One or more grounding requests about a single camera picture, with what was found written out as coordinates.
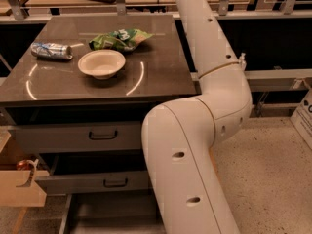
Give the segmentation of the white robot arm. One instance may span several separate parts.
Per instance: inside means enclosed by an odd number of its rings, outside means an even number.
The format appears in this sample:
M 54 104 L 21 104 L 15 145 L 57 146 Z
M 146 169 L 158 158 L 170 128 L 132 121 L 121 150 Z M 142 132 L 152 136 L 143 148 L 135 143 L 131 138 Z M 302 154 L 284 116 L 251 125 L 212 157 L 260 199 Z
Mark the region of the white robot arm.
M 147 170 L 167 234 L 240 234 L 209 150 L 235 135 L 251 114 L 244 64 L 206 0 L 176 3 L 201 93 L 146 115 L 141 137 Z

